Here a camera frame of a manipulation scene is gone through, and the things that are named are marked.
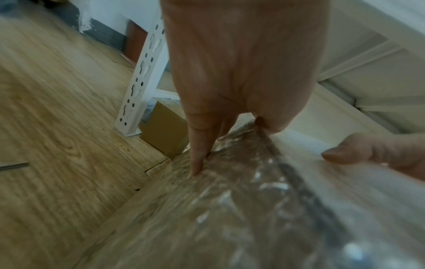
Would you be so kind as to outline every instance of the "floor plank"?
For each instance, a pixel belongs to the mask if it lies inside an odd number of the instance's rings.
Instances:
[[[52,268],[166,160],[113,127],[133,69],[21,1],[0,17],[0,268]]]

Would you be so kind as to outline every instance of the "cardboard box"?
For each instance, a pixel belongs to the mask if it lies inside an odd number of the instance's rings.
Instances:
[[[169,158],[182,153],[189,143],[182,107],[172,100],[158,101],[140,137]]]

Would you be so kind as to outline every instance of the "baseboard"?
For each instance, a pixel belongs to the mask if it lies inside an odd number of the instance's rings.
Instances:
[[[67,2],[50,9],[62,21],[77,31],[80,31],[80,11],[72,3]],[[104,25],[96,19],[90,19],[91,29],[82,31],[82,34],[123,51],[126,36]]]

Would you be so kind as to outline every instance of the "slotted hole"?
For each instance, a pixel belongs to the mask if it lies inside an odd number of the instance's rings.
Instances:
[[[154,49],[152,50],[153,52],[155,52],[155,50],[156,50],[157,48],[159,48],[159,45],[161,45],[161,41],[162,41],[162,39],[157,40],[157,41],[155,42]]]
[[[149,72],[149,70],[151,70],[151,66],[148,66],[145,68],[144,72],[143,72],[143,77],[146,76],[146,74]]]
[[[141,74],[141,73],[142,73],[142,70],[143,70],[144,66],[145,66],[145,62],[144,62],[144,61],[142,61],[142,62],[140,63],[140,72],[139,72],[139,74]]]
[[[152,34],[151,35],[151,39],[150,39],[150,41],[151,41],[151,43],[149,44],[149,49],[152,49],[152,44],[154,43],[154,41],[155,41],[155,35],[154,34]]]

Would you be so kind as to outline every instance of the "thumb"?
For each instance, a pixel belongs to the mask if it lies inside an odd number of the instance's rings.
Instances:
[[[196,129],[191,126],[189,129],[190,142],[190,170],[196,176],[204,166],[204,159],[213,148],[214,142],[218,138],[221,130],[221,123],[213,125],[208,129]]]
[[[425,135],[376,136],[355,133],[337,147],[322,153],[323,159],[336,164],[356,164],[370,160],[421,177],[425,171]]]

